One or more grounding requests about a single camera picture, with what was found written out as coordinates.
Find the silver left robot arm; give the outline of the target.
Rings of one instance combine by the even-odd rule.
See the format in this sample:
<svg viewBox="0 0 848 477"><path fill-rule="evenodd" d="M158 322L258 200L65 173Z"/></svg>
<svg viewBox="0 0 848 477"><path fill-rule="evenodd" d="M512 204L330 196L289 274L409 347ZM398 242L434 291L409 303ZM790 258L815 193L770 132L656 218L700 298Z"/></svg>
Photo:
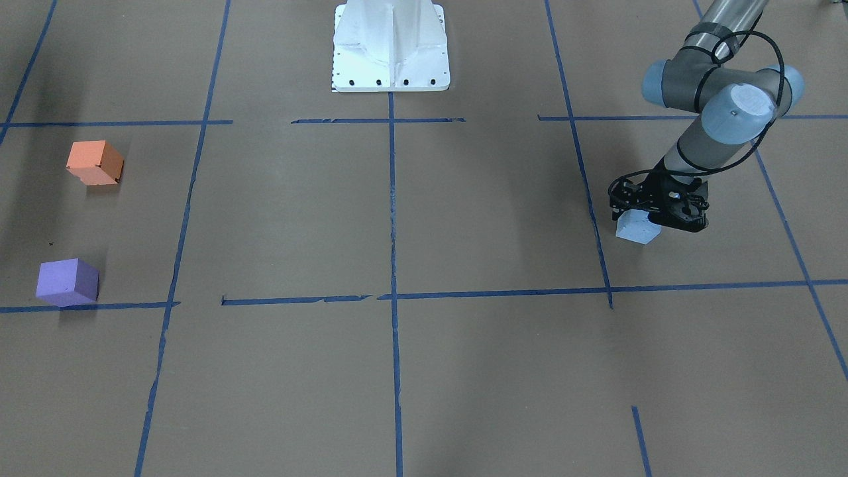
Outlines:
<svg viewBox="0 0 848 477"><path fill-rule="evenodd" d="M772 125L794 108L806 91L802 73L787 64L776 42L776 64L755 72L727 67L749 37L761 37L757 23L765 1L715 1L690 30L675 57L651 64L642 84L644 98L669 109L696 114L642 182L632 173L608 187L617 234L649 242L660 229L697 233L708 226L712 175L747 160Z"/></svg>

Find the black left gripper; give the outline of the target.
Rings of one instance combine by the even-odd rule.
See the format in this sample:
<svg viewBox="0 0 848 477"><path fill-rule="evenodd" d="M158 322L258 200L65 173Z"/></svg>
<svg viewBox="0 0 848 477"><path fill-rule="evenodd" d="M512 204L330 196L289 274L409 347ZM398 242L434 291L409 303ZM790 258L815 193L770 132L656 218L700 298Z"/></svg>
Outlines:
<svg viewBox="0 0 848 477"><path fill-rule="evenodd" d="M633 182L633 173L620 176L608 187L612 218L627 211L647 212L650 223L690 233L708 226L708 182L694 178L685 184L665 170L645 171L644 181Z"/></svg>

